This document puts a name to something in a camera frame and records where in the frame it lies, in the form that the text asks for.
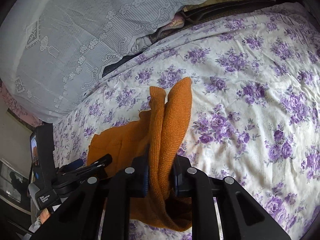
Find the person's left hand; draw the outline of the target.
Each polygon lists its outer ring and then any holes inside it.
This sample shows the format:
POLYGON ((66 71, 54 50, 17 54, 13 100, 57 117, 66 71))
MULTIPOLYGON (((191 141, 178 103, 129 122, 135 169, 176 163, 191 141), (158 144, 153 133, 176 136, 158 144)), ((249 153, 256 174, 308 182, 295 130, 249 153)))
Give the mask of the person's left hand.
POLYGON ((41 211, 40 215, 37 217, 36 221, 30 226, 29 231, 35 233, 39 227, 44 224, 44 222, 51 216, 51 213, 46 208, 41 211))

